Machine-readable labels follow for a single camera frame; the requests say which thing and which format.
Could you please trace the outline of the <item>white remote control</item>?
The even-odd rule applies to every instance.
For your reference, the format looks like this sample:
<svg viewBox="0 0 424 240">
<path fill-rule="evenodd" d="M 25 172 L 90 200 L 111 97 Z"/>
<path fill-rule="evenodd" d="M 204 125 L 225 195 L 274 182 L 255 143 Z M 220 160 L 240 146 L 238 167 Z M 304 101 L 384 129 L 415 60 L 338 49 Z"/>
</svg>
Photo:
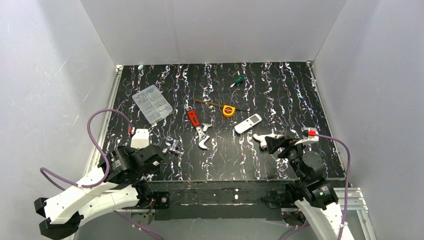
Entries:
<svg viewBox="0 0 424 240">
<path fill-rule="evenodd" d="M 252 127 L 254 127 L 255 125 L 257 125 L 261 121 L 262 121 L 262 117 L 260 115 L 258 115 L 257 113 L 253 114 L 249 118 L 237 124 L 234 127 L 234 130 L 237 134 L 242 134 L 248 131 L 249 129 L 251 129 Z"/>
</svg>

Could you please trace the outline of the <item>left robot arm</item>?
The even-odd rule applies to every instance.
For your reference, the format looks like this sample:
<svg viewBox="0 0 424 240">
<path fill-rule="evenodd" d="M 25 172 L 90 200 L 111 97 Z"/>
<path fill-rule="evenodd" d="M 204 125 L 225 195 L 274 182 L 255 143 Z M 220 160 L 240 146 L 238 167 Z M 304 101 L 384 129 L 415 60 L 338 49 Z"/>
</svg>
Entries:
<svg viewBox="0 0 424 240">
<path fill-rule="evenodd" d="M 87 222 L 123 208 L 140 207 L 148 214 L 161 209 L 164 193 L 152 191 L 143 178 L 158 173 L 164 160 L 155 145 L 140 149 L 119 146 L 69 188 L 34 201 L 36 213 L 44 218 L 40 234 L 62 240 Z"/>
</svg>

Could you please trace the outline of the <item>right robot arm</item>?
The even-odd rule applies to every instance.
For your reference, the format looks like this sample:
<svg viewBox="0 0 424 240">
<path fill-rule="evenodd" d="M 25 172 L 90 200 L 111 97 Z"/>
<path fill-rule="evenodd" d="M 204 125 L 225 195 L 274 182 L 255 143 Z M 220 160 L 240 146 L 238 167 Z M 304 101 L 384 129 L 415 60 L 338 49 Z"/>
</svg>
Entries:
<svg viewBox="0 0 424 240">
<path fill-rule="evenodd" d="M 278 158 L 288 160 L 296 180 L 286 184 L 284 191 L 269 191 L 262 201 L 270 208 L 297 208 L 305 217 L 298 230 L 309 225 L 320 240 L 352 240 L 354 236 L 346 221 L 348 206 L 341 207 L 334 187 L 325 178 L 323 158 L 317 152 L 304 150 L 320 138 L 335 140 L 312 130 L 302 139 L 288 135 L 265 136 L 267 152 L 273 154 L 282 149 Z"/>
</svg>

